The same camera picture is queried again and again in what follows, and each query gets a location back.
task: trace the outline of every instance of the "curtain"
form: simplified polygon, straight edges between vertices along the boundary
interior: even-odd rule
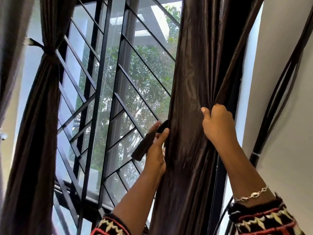
[[[0,0],[0,127],[15,85],[34,0]],[[0,157],[0,213],[2,167]]]
[[[18,134],[3,204],[0,234],[52,234],[60,101],[60,68],[55,50],[64,38],[75,3],[76,0],[40,0],[44,54]]]
[[[200,108],[229,102],[236,66],[262,3],[183,0],[166,173],[156,194],[150,235],[207,234],[217,154],[203,133]]]

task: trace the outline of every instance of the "person's left hand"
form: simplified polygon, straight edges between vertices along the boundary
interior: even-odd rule
[[[149,130],[149,132],[154,131],[161,125],[160,121],[157,121]],[[147,173],[156,174],[159,178],[166,171],[166,163],[164,160],[164,152],[162,150],[163,143],[168,137],[170,130],[166,128],[162,134],[157,133],[153,141],[152,146],[149,148],[146,154],[146,164],[144,171]]]

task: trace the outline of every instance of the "sleeve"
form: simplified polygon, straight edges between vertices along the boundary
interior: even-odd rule
[[[118,217],[106,214],[90,235],[131,235],[131,233]]]
[[[305,235],[277,194],[276,200],[251,208],[235,203],[229,218],[242,235]]]

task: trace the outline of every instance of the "tree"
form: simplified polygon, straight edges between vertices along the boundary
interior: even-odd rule
[[[171,15],[174,16],[175,19],[178,20],[178,22],[180,22],[180,11],[177,10],[176,7],[166,6],[165,8],[167,9],[167,11],[169,11]],[[170,18],[166,17],[166,21],[169,26],[167,49],[169,50],[173,57],[176,57],[176,47],[178,42],[179,28],[170,20]],[[136,45],[135,49],[138,51],[139,55],[145,60],[145,62],[149,65],[149,67],[155,73],[158,79],[163,83],[166,89],[169,92],[171,92],[173,73],[175,67],[174,61],[167,55],[167,53],[160,46]],[[85,48],[85,51],[86,52],[84,53],[84,56],[89,56],[89,49]],[[101,172],[106,147],[106,137],[108,132],[108,124],[112,103],[113,95],[112,90],[115,80],[117,56],[118,56],[118,46],[115,47],[107,46],[104,64],[104,75],[102,77],[101,98],[97,117],[98,122],[96,128],[96,137],[91,164],[92,169],[99,171],[99,179],[97,182],[98,188],[100,187]],[[88,58],[83,59],[83,63],[87,64]],[[98,70],[99,63],[96,61],[93,76],[98,75]],[[143,97],[146,99],[148,104],[158,115],[158,117],[162,121],[166,120],[168,115],[170,97],[134,51],[131,51],[131,61],[128,70],[128,75],[132,79],[135,86],[139,89]],[[82,72],[79,83],[81,89],[84,89],[85,81],[86,76]],[[123,101],[128,110],[130,111],[130,113],[132,114],[132,116],[135,118],[139,128],[142,130],[143,133],[146,133],[156,119],[154,118],[153,114],[149,111],[143,100],[139,97],[137,92],[134,90],[134,88],[128,83],[126,84],[125,87],[125,95],[123,97]],[[81,105],[81,101],[77,100],[77,106],[79,105]],[[93,103],[91,103],[90,106],[88,107],[89,119],[91,119],[92,112],[93,112]],[[79,125],[79,121],[80,115],[76,117],[75,125],[77,124]],[[120,131],[117,138],[121,138],[134,127],[131,120],[125,113],[120,119],[120,122],[121,122]],[[85,144],[83,150],[88,147],[89,131],[90,129],[87,129],[84,134]],[[73,135],[77,132],[78,127],[73,128]],[[110,157],[109,173],[113,172],[122,164],[130,160],[131,153],[133,152],[133,150],[136,148],[140,141],[141,136],[139,132],[135,130],[126,139],[124,139],[121,143],[115,146],[115,149],[112,150],[112,152],[114,153],[107,154]],[[73,160],[74,155],[72,154],[69,158],[70,160]],[[143,158],[143,160],[139,162],[142,169],[144,167],[144,163],[145,158]],[[130,186],[134,184],[134,182],[137,180],[139,176],[132,162],[124,166],[121,171]],[[109,179],[109,184],[110,190],[114,191],[114,196],[116,200],[120,200],[120,198],[124,195],[125,191],[123,190],[123,188],[121,188],[119,178],[116,175],[111,176],[111,178]]]

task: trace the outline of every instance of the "silver bracelet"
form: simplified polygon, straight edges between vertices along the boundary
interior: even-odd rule
[[[258,192],[253,192],[249,197],[241,197],[240,199],[236,199],[236,198],[235,198],[235,201],[236,201],[236,202],[239,202],[239,201],[241,201],[241,202],[246,202],[246,201],[248,201],[248,200],[250,200],[250,199],[252,199],[252,198],[258,198],[262,192],[267,191],[267,188],[268,188],[268,186],[263,187],[260,191],[258,191]]]

